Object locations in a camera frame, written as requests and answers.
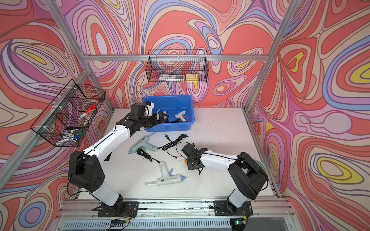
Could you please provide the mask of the white orange glue gun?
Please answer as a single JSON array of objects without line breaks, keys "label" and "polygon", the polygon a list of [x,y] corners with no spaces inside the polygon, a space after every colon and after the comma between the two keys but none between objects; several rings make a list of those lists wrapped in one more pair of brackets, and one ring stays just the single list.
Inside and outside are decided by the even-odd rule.
[{"label": "white orange glue gun", "polygon": [[185,163],[185,164],[187,164],[187,163],[188,163],[186,158],[183,158],[183,157],[177,157],[176,159],[177,159],[177,161],[179,161],[179,162],[181,162],[181,163]]},{"label": "white orange glue gun", "polygon": [[183,110],[181,112],[179,112],[178,114],[175,115],[175,118],[176,119],[180,119],[182,122],[186,122],[187,120],[185,119],[185,113],[186,113],[186,110]]}]

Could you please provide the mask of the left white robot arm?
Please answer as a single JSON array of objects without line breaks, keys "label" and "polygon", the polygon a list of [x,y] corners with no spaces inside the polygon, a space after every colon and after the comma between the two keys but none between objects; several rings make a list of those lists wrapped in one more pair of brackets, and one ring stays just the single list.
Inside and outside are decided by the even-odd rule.
[{"label": "left white robot arm", "polygon": [[150,129],[168,121],[166,114],[155,112],[153,109],[154,103],[149,101],[132,104],[130,113],[118,121],[109,134],[83,151],[73,152],[69,158],[68,184],[85,189],[108,207],[115,207],[120,194],[106,183],[101,164],[137,131]]}]

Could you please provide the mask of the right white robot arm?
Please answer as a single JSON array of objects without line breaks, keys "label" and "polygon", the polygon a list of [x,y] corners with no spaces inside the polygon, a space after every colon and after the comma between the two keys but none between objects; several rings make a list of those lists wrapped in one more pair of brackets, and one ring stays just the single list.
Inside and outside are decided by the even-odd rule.
[{"label": "right white robot arm", "polygon": [[198,170],[201,173],[204,168],[210,167],[229,173],[237,187],[226,200],[226,207],[230,212],[243,207],[247,201],[256,199],[268,183],[266,171],[246,152],[225,155],[207,148],[197,149],[190,143],[181,151],[187,157],[189,170]]}]

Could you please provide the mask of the small mint glue gun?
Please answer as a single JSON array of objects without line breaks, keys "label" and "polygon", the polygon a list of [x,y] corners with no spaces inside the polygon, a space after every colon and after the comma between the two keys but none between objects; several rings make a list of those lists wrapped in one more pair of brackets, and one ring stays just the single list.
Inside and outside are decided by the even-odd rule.
[{"label": "small mint glue gun", "polygon": [[161,111],[160,109],[157,110],[157,115],[167,115],[167,111]]}]

